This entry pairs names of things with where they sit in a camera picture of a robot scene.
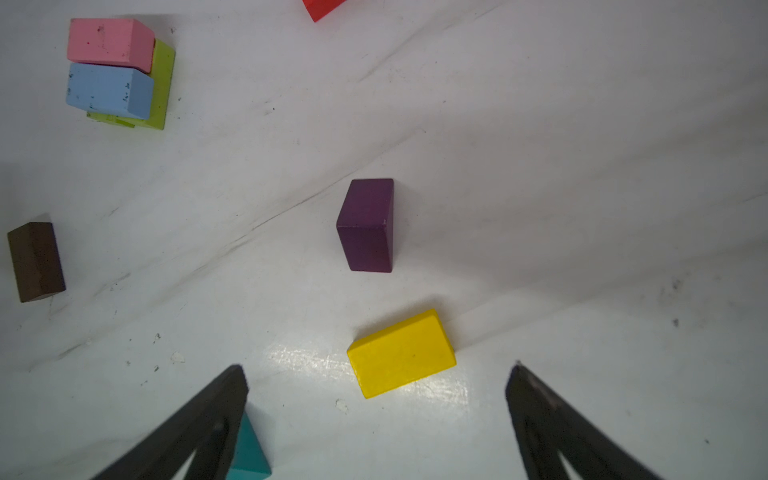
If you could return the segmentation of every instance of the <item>pink block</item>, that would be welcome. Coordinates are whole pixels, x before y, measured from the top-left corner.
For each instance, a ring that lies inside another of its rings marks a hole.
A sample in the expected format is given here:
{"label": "pink block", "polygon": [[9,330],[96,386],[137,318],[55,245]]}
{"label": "pink block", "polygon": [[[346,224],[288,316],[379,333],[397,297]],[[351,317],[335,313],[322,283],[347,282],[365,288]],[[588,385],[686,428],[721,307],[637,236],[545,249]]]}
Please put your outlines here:
{"label": "pink block", "polygon": [[75,63],[152,69],[154,32],[132,18],[73,18],[67,58]]}

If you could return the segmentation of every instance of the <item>white marble surface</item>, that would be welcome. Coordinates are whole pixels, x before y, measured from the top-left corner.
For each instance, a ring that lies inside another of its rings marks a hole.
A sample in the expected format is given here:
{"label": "white marble surface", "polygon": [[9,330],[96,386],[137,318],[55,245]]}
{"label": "white marble surface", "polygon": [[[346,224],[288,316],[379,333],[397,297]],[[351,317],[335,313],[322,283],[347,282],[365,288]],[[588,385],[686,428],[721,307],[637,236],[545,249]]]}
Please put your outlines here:
{"label": "white marble surface", "polygon": [[[765,1],[0,10],[0,227],[50,217],[68,285],[20,304],[0,249],[0,478],[88,478],[235,362],[276,480],[524,478],[517,359],[666,478],[765,478]],[[163,132],[65,105],[112,15],[177,49]],[[391,274],[334,230],[364,177]],[[458,365],[363,399],[347,346],[431,307]]]}

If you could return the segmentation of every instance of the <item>rectangular block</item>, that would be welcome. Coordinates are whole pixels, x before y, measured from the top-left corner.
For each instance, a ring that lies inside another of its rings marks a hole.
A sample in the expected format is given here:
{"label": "rectangular block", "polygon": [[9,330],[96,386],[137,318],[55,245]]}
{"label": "rectangular block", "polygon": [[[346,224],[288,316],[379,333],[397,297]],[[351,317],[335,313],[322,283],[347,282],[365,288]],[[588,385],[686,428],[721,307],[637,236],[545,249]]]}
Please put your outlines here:
{"label": "rectangular block", "polygon": [[304,6],[315,22],[328,15],[331,10],[342,3],[344,0],[304,0]]}
{"label": "rectangular block", "polygon": [[240,430],[237,431],[235,456],[227,472],[226,480],[264,480],[272,475],[270,464],[259,445],[259,439],[253,431],[248,414],[243,412]]}
{"label": "rectangular block", "polygon": [[66,290],[50,223],[27,223],[8,232],[18,298],[30,302]]}
{"label": "rectangular block", "polygon": [[392,224],[395,181],[352,180],[336,220],[349,268],[364,272],[392,271]]}
{"label": "rectangular block", "polygon": [[357,340],[346,354],[367,399],[456,365],[434,309]]}
{"label": "rectangular block", "polygon": [[174,61],[176,52],[156,39],[154,42],[154,56],[152,57],[152,72],[149,77],[154,80],[152,90],[152,106],[147,120],[137,118],[118,117],[115,115],[98,114],[88,112],[88,117],[106,124],[115,124],[122,127],[146,127],[163,130],[165,128],[165,114],[168,110],[168,95],[170,94],[170,80],[174,73]]}
{"label": "rectangular block", "polygon": [[67,104],[85,111],[149,118],[154,80],[134,68],[73,63]]}
{"label": "rectangular block", "polygon": [[154,32],[132,18],[73,18],[67,58],[75,63],[152,68]]}

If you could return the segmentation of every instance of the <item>toy block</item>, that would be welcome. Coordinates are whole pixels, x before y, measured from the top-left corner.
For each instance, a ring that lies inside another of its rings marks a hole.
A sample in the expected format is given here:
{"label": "toy block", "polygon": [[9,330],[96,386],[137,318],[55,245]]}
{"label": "toy block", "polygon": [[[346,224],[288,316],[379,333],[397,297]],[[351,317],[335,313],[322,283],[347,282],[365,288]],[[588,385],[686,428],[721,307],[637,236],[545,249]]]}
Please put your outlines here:
{"label": "toy block", "polygon": [[69,68],[67,104],[85,111],[148,119],[154,80],[133,68],[84,65]]}
{"label": "toy block", "polygon": [[8,232],[18,298],[31,302],[66,290],[51,223],[32,222]]}
{"label": "toy block", "polygon": [[154,56],[152,57],[152,72],[149,77],[154,80],[152,91],[152,106],[147,120],[118,117],[115,115],[88,112],[88,117],[105,124],[122,127],[147,127],[163,130],[165,128],[165,113],[168,110],[168,95],[170,95],[170,78],[174,73],[176,52],[161,40],[155,40]]}
{"label": "toy block", "polygon": [[349,268],[362,272],[392,271],[392,219],[395,181],[352,180],[336,220]]}
{"label": "toy block", "polygon": [[261,451],[259,439],[253,432],[248,414],[243,412],[240,430],[237,431],[235,456],[227,473],[227,480],[262,480],[272,475],[270,464]]}
{"label": "toy block", "polygon": [[67,58],[75,63],[152,69],[154,32],[132,18],[73,18]]}
{"label": "toy block", "polygon": [[304,6],[315,22],[328,15],[331,10],[342,3],[344,0],[304,0]]}
{"label": "toy block", "polygon": [[367,399],[456,365],[435,309],[357,340],[346,354]]}

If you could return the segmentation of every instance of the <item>light blue block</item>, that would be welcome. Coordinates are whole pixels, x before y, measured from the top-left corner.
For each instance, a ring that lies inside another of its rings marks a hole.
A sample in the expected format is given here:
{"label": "light blue block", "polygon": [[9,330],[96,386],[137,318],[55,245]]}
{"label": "light blue block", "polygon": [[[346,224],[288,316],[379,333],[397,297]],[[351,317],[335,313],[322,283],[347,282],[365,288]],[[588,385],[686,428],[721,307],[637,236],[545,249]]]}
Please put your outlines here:
{"label": "light blue block", "polygon": [[266,462],[266,457],[261,451],[248,414],[243,412],[240,431],[237,433],[235,456],[227,473],[227,480],[263,480],[270,475],[270,464]]}
{"label": "light blue block", "polygon": [[154,80],[134,68],[73,63],[67,104],[85,111],[149,118]]}

